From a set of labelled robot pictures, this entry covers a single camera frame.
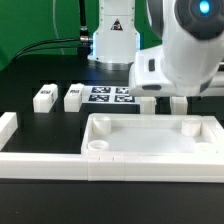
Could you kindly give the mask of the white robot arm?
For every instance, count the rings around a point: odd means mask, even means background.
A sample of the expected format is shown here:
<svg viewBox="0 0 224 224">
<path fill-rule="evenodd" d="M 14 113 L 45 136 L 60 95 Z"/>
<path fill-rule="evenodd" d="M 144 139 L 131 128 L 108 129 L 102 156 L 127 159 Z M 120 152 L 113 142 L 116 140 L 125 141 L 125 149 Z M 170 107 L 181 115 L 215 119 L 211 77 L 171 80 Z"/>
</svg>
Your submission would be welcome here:
<svg viewBox="0 0 224 224">
<path fill-rule="evenodd" d="M 135 0 L 99 0 L 99 27 L 88 60 L 129 71 L 133 96 L 224 96 L 224 0 L 145 0 L 162 40 L 142 50 Z"/>
</svg>

